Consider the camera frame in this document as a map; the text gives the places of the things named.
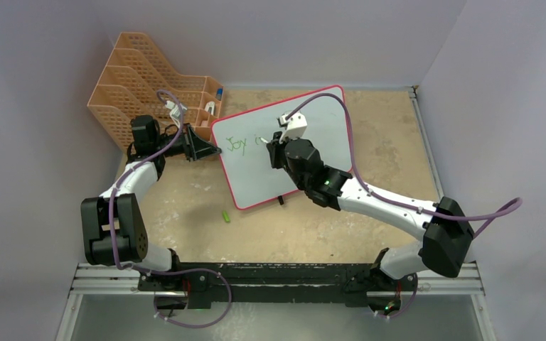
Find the pink framed whiteboard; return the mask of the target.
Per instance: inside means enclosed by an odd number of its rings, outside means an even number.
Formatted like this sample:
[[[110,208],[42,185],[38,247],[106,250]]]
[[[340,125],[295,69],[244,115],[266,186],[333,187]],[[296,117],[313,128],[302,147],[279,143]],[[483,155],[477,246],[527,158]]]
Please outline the pink framed whiteboard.
[[[214,142],[237,209],[246,210],[297,190],[290,175],[272,167],[270,149],[281,133],[282,156],[310,141],[325,166],[351,171],[344,90],[325,87],[219,119]]]

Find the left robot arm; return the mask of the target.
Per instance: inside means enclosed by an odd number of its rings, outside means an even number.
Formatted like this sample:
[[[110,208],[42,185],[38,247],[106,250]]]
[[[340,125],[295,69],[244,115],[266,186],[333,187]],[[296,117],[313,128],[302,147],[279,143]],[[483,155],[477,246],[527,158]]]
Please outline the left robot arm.
[[[123,174],[108,190],[81,202],[85,258],[91,265],[156,274],[156,282],[173,291],[183,283],[178,256],[149,242],[139,203],[161,178],[166,158],[183,155],[188,161],[199,161],[222,151],[199,137],[190,124],[173,135],[161,132],[149,115],[138,116],[130,124],[133,141]]]

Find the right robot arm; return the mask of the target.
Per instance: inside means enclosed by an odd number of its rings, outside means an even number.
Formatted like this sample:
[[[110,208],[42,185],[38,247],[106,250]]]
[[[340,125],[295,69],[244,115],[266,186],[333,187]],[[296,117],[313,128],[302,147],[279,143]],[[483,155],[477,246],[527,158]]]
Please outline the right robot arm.
[[[425,270],[447,278],[459,275],[474,232],[455,200],[415,200],[360,183],[356,175],[325,165],[309,140],[282,141],[281,136],[274,133],[266,144],[272,168],[284,170],[313,203],[372,217],[416,239],[378,254],[370,271],[376,287],[387,289]]]

